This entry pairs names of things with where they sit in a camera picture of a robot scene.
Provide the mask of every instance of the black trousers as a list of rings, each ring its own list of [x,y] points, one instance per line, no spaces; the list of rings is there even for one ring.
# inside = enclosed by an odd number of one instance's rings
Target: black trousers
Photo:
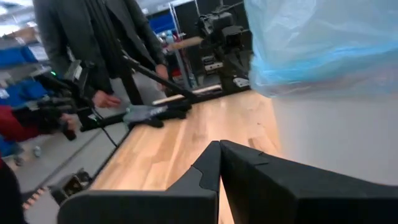
[[[0,159],[0,220],[26,224],[22,208],[22,194],[14,171]]]

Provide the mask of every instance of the red clothing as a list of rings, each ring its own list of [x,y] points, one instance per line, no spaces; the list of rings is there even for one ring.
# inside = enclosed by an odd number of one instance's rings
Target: red clothing
[[[10,106],[0,105],[0,135],[10,141],[25,141],[38,136],[39,130],[35,127],[25,128],[12,115]]]

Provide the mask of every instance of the plastic sheet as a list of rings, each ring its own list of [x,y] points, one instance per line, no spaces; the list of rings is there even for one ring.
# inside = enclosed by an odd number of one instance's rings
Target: plastic sheet
[[[398,92],[398,1],[245,0],[251,86],[269,97]]]

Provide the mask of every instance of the wooden tabletop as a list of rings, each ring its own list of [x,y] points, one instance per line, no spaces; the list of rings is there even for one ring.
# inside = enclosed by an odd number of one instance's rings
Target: wooden tabletop
[[[165,190],[211,141],[222,139],[283,157],[271,100],[246,91],[195,104],[187,119],[161,129],[135,127],[91,189]],[[223,187],[220,223],[233,223]]]

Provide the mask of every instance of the man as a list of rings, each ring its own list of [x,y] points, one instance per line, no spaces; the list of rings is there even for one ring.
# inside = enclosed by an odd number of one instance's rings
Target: man
[[[118,75],[106,71],[106,63],[96,39],[96,21],[92,21],[82,0],[34,0],[36,23],[43,45],[56,73],[70,65],[68,49],[78,60],[94,62],[99,70],[90,83],[96,90],[94,104],[117,108],[128,97]],[[135,0],[104,0],[116,36],[130,57],[168,79],[165,57],[157,37]],[[140,73],[133,79],[145,104],[165,98],[158,84]]]
[[[70,115],[64,114],[61,118],[68,123],[70,130],[74,130],[76,123]],[[12,115],[10,106],[0,105],[0,135],[6,140],[25,141],[40,135],[37,127],[22,127]],[[22,194],[19,189],[15,173],[0,159],[0,217],[5,223],[25,224],[24,210],[22,209]]]

